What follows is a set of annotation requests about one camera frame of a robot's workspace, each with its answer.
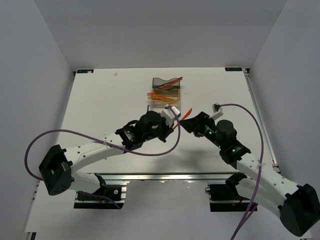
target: wall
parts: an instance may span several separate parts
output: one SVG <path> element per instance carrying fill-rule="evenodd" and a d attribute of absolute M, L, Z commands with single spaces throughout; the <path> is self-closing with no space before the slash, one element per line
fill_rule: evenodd
<path fill-rule="evenodd" d="M 24 168 L 29 142 L 59 126 L 72 71 L 33 0 L 0 7 L 0 239 L 20 240 L 37 181 Z M 31 150 L 34 173 L 55 136 Z"/>
<path fill-rule="evenodd" d="M 250 67 L 286 0 L 35 0 L 71 68 Z"/>
<path fill-rule="evenodd" d="M 320 195 L 320 2 L 288 0 L 251 69 L 280 170 Z M 311 231 L 320 239 L 320 223 Z"/>

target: purple cable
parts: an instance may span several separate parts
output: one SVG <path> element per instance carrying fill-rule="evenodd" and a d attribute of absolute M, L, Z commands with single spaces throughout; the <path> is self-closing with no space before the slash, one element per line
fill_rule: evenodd
<path fill-rule="evenodd" d="M 263 138 L 263 135 L 262 135 L 262 131 L 261 131 L 261 128 L 259 126 L 259 123 L 257 121 L 257 119 L 255 118 L 255 116 L 248 110 L 246 109 L 244 106 L 241 106 L 239 104 L 236 104 L 236 103 L 227 103 L 227 104 L 221 104 L 220 105 L 221 107 L 225 107 L 225 106 L 236 106 L 236 107 L 239 107 L 239 108 L 242 108 L 243 110 L 245 110 L 254 120 L 257 128 L 258 128 L 258 131 L 259 131 L 259 135 L 260 135 L 260 138 L 261 138 L 261 154 L 260 154 L 260 158 L 259 158 L 259 163 L 260 163 L 260 166 L 259 166 L 259 171 L 258 171 L 258 176 L 256 178 L 256 184 L 255 184 L 255 187 L 254 187 L 254 191 L 253 191 L 253 194 L 252 194 L 252 198 L 248 204 L 248 207 L 246 208 L 245 210 L 245 213 L 243 215 L 243 217 L 241 218 L 238 226 L 236 227 L 232 237 L 230 240 L 234 240 L 237 233 L 239 232 L 240 228 L 245 224 L 245 222 L 248 220 L 248 218 L 252 215 L 252 213 L 256 210 L 257 208 L 257 205 L 255 207 L 253 207 L 253 209 L 251 210 L 250 214 L 248 215 L 249 211 L 250 211 L 250 208 L 255 200 L 255 197 L 257 195 L 257 192 L 258 192 L 258 188 L 259 188 L 259 183 L 260 183 L 260 178 L 261 178 L 261 164 L 262 164 L 262 159 L 264 157 L 264 138 Z"/>
<path fill-rule="evenodd" d="M 115 201 L 113 201 L 110 197 L 108 197 L 108 196 L 95 195 L 95 194 L 91 194 L 91 193 L 88 193 L 88 192 L 85 192 L 85 191 L 78 191 L 78 193 L 81 193 L 81 194 L 83 194 L 83 195 L 87 195 L 87 196 L 90 196 L 90 197 L 96 197 L 96 198 L 106 199 L 106 200 L 112 202 L 118 209 L 121 209 L 121 207 L 120 207 Z"/>
<path fill-rule="evenodd" d="M 178 137 L 176 139 L 176 142 L 174 144 L 174 146 L 169 149 L 168 151 L 165 151 L 165 152 L 162 152 L 162 153 L 141 153 L 141 152 L 135 152 L 135 151 L 131 151 L 131 150 L 128 150 L 128 149 L 125 149 L 123 147 L 120 147 L 120 146 L 117 146 L 115 144 L 112 144 L 112 143 L 109 143 L 109 142 L 104 142 L 103 140 L 101 139 L 98 139 L 98 138 L 95 138 L 95 137 L 92 137 L 92 136 L 88 136 L 88 135 L 85 135 L 83 133 L 80 133 L 80 132 L 77 132 L 77 131 L 72 131 L 72 130 L 67 130 L 67 129 L 53 129 L 53 130 L 49 130 L 49 131 L 45 131 L 43 133 L 41 133 L 40 135 L 36 136 L 29 144 L 29 146 L 27 147 L 26 151 L 25 151 L 25 155 L 24 155 L 24 166 L 25 166 L 25 169 L 26 171 L 32 176 L 34 177 L 35 179 L 38 179 L 40 181 L 43 181 L 43 179 L 41 177 L 38 177 L 36 175 L 34 175 L 30 169 L 29 169 L 29 166 L 28 166 L 28 154 L 29 154 L 29 151 L 32 147 L 32 145 L 39 139 L 41 138 L 42 136 L 44 135 L 47 135 L 47 134 L 51 134 L 51 133 L 56 133 L 56 132 L 64 132 L 64 133 L 70 133 L 70 134 L 75 134 L 75 135 L 78 135 L 78 136 L 81 136 L 81 137 L 84 137 L 84 138 L 87 138 L 87 139 L 90 139 L 92 141 L 95 141 L 99 144 L 106 144 L 107 146 L 109 147 L 113 147 L 113 148 L 116 148 L 116 149 L 119 149 L 121 151 L 124 151 L 124 152 L 127 152 L 127 153 L 131 153 L 131 154 L 135 154 L 135 155 L 140 155 L 140 156 L 146 156 L 146 157 L 156 157 L 156 156 L 162 156 L 162 155 L 166 155 L 170 152 L 172 152 L 178 145 L 179 143 L 179 140 L 180 140 L 180 135 L 181 135 L 181 127 L 180 127 L 180 122 L 179 122 L 179 117 L 177 116 L 177 114 L 175 113 L 175 111 L 172 109 L 172 107 L 170 105 L 168 105 L 170 111 L 173 113 L 174 117 L 175 117 L 175 120 L 177 122 L 177 125 L 178 125 Z"/>

